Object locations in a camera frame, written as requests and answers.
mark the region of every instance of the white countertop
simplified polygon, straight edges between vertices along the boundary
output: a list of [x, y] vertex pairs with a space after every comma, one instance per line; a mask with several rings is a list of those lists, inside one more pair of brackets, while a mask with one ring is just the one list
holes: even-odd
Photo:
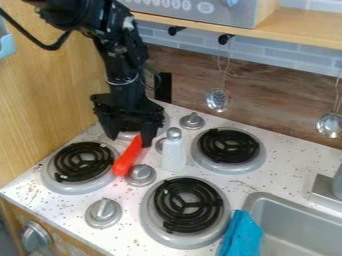
[[[171, 126], [178, 127], [179, 119], [192, 112], [185, 108], [165, 103], [160, 104], [165, 107], [166, 112], [170, 115]], [[308, 201], [316, 174], [333, 176], [336, 172], [342, 162], [340, 150], [211, 115], [200, 115], [206, 120], [204, 128], [198, 131], [183, 129], [188, 150], [192, 139], [198, 133], [209, 128], [232, 127], [248, 131], [264, 143], [267, 150], [266, 163], [249, 174], [221, 175], [201, 168], [194, 163], [190, 153], [188, 153], [189, 159], [185, 171], [180, 175], [175, 175], [160, 169], [161, 155], [152, 147], [146, 150], [146, 155], [140, 161], [156, 169], [157, 181], [181, 175], [204, 178], [224, 191], [232, 209], [241, 208], [248, 194], [260, 191], [269, 192], [293, 202], [342, 217], [342, 213], [334, 212]], [[108, 143], [119, 152], [124, 151], [128, 145], [127, 142], [109, 140], [99, 124], [90, 127], [71, 142], [79, 141]], [[182, 251], [163, 246], [145, 233], [139, 223], [139, 203], [150, 186], [134, 188], [128, 186], [122, 178], [116, 178], [113, 183], [96, 192], [79, 196], [66, 196], [49, 191], [42, 184], [40, 171], [41, 164], [37, 164], [3, 187], [0, 192], [10, 202], [39, 216], [52, 226], [90, 244], [106, 255], [215, 255], [219, 241], [201, 249]], [[123, 208], [123, 216], [116, 225], [108, 229], [97, 230], [89, 227], [83, 216], [89, 205], [102, 198], [110, 198], [120, 203]]]

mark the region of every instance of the microwave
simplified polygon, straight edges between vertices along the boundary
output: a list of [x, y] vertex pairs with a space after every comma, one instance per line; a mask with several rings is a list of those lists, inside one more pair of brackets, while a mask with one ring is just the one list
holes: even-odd
[[280, 0], [119, 0], [134, 12], [205, 23], [255, 28]]

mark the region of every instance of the wooden cabinet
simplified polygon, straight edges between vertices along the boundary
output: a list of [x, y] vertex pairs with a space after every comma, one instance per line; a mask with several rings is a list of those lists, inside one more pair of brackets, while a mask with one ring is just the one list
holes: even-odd
[[20, 251], [20, 255], [26, 255], [21, 247], [20, 234], [24, 231], [27, 221], [40, 224], [51, 236], [53, 243], [49, 247], [58, 256], [102, 256], [104, 254], [80, 242], [74, 237], [51, 226], [39, 217], [24, 211], [23, 209], [0, 198], [0, 212], [5, 219], [5, 224]]
[[[47, 44], [62, 33], [23, 1], [0, 0], [0, 6]], [[7, 29], [17, 52], [0, 60], [0, 187], [94, 123], [89, 97], [107, 90], [90, 39], [74, 32], [60, 50], [49, 52]]]

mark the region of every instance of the hanging utensil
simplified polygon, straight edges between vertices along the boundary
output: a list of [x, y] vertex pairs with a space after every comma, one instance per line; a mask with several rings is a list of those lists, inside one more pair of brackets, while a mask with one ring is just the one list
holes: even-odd
[[205, 95], [207, 106], [219, 113], [222, 113], [228, 109], [228, 106], [232, 100], [231, 93], [225, 89], [226, 78], [228, 75], [228, 69], [230, 67], [230, 41], [228, 41], [228, 56], [226, 67], [222, 68], [220, 56], [217, 56], [217, 66], [219, 71], [222, 73], [222, 84], [221, 87], [211, 89]]
[[342, 97], [339, 93], [339, 82], [342, 69], [338, 73], [335, 83], [335, 100], [331, 113], [325, 113], [316, 122], [317, 130], [323, 136], [329, 138], [337, 138], [342, 136], [342, 116], [338, 114], [340, 111]]

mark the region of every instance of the wooden shelf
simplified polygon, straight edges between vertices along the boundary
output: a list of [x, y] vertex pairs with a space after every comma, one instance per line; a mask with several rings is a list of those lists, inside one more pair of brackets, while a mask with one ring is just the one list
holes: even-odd
[[253, 30], [144, 13], [134, 16], [141, 21], [342, 50], [342, 14], [280, 8]]

